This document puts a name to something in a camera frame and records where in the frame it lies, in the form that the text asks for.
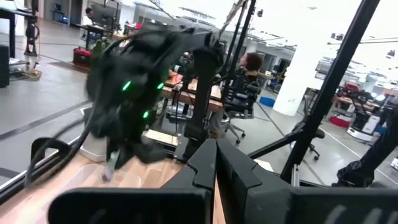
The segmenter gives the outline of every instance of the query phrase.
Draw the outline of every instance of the wooden tabletop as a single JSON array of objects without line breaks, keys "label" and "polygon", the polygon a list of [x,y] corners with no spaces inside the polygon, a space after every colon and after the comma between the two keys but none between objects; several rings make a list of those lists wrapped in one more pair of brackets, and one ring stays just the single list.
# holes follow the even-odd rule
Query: wooden tabletop
[{"label": "wooden tabletop", "polygon": [[113,35],[112,35],[112,39],[118,39],[118,40],[126,38],[126,37],[127,37],[126,35],[118,34],[116,31],[113,32]]},{"label": "wooden tabletop", "polygon": [[[339,103],[353,103],[352,99],[348,98],[348,97],[335,97],[335,101],[339,102]],[[367,110],[373,110],[374,107],[377,106],[373,103],[369,103],[367,102],[366,104],[363,105],[363,107]]]},{"label": "wooden tabletop", "polygon": [[[167,80],[166,83],[171,84],[171,85],[176,85],[176,84],[180,84],[181,83],[181,79],[182,79],[182,75],[179,74],[174,74],[173,79]],[[193,90],[196,91],[197,89],[197,85],[198,85],[198,80],[197,79],[193,79],[192,82],[189,84],[188,89],[189,90]],[[165,98],[173,98],[173,88],[165,86],[163,87],[162,90],[162,96]],[[213,86],[211,87],[211,95],[221,99],[221,89],[220,86]],[[188,105],[192,105],[195,103],[195,94],[192,93],[187,93],[187,92],[181,92],[180,95],[180,102],[182,103],[186,103]],[[219,101],[216,100],[210,100],[209,101],[209,110],[213,111],[213,112],[219,112],[223,110],[223,104]]]},{"label": "wooden tabletop", "polygon": [[[177,138],[157,131],[148,131],[145,135],[156,141],[177,145]],[[60,193],[77,187],[144,187],[159,188],[172,178],[183,164],[165,159],[153,164],[143,164],[138,159],[131,159],[115,173],[113,180],[104,184],[100,174],[104,170],[102,163],[95,163],[80,153],[61,171],[61,173],[31,191],[22,190],[16,196],[0,206],[0,223],[45,224],[47,209],[51,201]],[[213,223],[225,224],[221,197],[216,183]]]}]

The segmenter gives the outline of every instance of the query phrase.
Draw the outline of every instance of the wooden table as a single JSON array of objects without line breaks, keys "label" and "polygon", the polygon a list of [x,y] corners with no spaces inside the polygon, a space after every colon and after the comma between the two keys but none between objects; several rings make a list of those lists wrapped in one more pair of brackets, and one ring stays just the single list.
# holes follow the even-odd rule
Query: wooden table
[{"label": "wooden table", "polygon": [[[348,98],[348,97],[343,97],[343,96],[341,96],[341,97],[337,97],[337,96],[336,96],[336,97],[334,98],[334,102],[337,102],[337,103],[350,103],[350,104],[353,104],[352,99],[350,99],[350,98]],[[369,110],[369,111],[373,110],[375,106],[377,106],[377,105],[375,105],[375,104],[373,104],[373,103],[366,103],[366,104],[363,105],[363,107],[364,107],[366,110]]]},{"label": "wooden table", "polygon": [[[149,130],[144,133],[148,138],[176,146],[178,139],[175,136]],[[268,162],[256,162],[272,172],[272,167]],[[82,174],[79,172],[88,166],[93,167],[85,176],[76,177]],[[0,223],[9,224],[45,224],[47,223],[47,209],[50,202],[60,193],[76,187],[143,187],[159,188],[183,167],[183,164],[175,160],[165,159],[150,165],[145,165],[136,158],[131,159],[121,170],[119,170],[111,183],[103,184],[99,174],[103,170],[100,163],[95,163],[78,153],[75,158],[64,168],[58,176],[41,186],[39,189],[30,192],[20,191],[13,198],[0,206]],[[71,186],[71,180],[80,179],[77,184]],[[223,207],[221,204],[220,192],[216,181],[215,201],[214,201],[214,224],[225,224]]]},{"label": "wooden table", "polygon": [[104,32],[110,32],[112,33],[112,30],[108,30],[105,29],[103,27],[100,26],[96,26],[96,25],[79,25],[79,24],[75,24],[77,27],[81,28],[81,29],[85,29],[87,30],[87,36],[86,36],[86,49],[90,48],[90,32],[95,33],[95,34],[100,34],[101,37],[104,36]]},{"label": "wooden table", "polygon": [[113,32],[113,35],[112,35],[112,39],[116,39],[116,40],[121,40],[126,37],[127,37],[126,35],[118,34],[116,31]]},{"label": "wooden table", "polygon": [[[179,74],[174,74],[175,78],[171,79],[171,80],[167,80],[166,83],[171,84],[171,85],[176,85],[181,83],[181,78],[182,75]],[[197,85],[198,85],[198,80],[197,79],[193,79],[192,82],[189,84],[188,89],[189,90],[193,90],[196,91],[197,89]],[[168,98],[171,99],[173,98],[173,88],[168,87],[168,86],[164,86],[163,90],[161,92],[161,95],[164,98]],[[211,87],[211,96],[214,96],[216,98],[221,99],[221,89],[220,86],[213,86]],[[180,102],[188,104],[188,105],[192,105],[195,103],[195,94],[191,94],[191,93],[187,93],[187,92],[181,92],[180,95]],[[210,100],[209,101],[209,110],[212,112],[219,112],[223,110],[223,104],[219,101],[216,100]]]}]

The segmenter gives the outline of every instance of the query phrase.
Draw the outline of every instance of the white ceiling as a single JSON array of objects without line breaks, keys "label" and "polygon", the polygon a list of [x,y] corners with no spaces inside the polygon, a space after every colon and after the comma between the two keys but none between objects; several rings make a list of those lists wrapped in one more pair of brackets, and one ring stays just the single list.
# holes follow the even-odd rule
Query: white ceiling
[{"label": "white ceiling", "polygon": [[[179,7],[203,12],[215,17],[214,23],[221,27],[232,4],[237,0],[156,1],[170,13],[177,13]],[[330,33],[345,34],[360,2],[361,0],[257,0],[256,9],[262,9],[264,12],[261,18],[256,15],[253,17],[251,28],[255,30],[252,30],[250,34],[269,40],[267,41],[269,43],[294,45],[297,38],[303,36],[301,29],[303,24],[307,25],[309,22],[317,29],[328,29]],[[398,1],[396,0],[380,1],[363,39],[398,37],[398,26],[394,23],[397,8]],[[227,30],[234,30],[239,13]],[[283,38],[270,40],[274,39],[273,35]],[[328,46],[325,47],[325,51],[335,52],[338,47],[339,45]],[[398,43],[361,44],[353,60],[366,64],[370,69],[385,70],[398,66],[398,60],[386,58],[387,52],[392,49],[398,50]],[[386,73],[395,75],[395,72],[391,71]]]}]

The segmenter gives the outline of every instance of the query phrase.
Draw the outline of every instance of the red box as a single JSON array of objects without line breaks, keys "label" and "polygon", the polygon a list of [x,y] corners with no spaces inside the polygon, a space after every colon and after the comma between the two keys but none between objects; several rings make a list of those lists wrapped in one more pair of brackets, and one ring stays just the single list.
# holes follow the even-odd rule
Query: red box
[{"label": "red box", "polygon": [[89,68],[92,54],[91,50],[82,47],[73,49],[73,63],[81,67]]}]

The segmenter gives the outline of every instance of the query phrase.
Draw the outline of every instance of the black mat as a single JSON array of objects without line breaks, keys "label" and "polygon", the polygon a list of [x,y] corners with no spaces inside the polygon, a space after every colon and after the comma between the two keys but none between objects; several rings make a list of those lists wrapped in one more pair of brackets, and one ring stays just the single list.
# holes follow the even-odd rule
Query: black mat
[{"label": "black mat", "polygon": [[85,75],[87,75],[89,71],[87,68],[74,65],[71,62],[50,62],[49,64],[69,71],[83,73]]}]

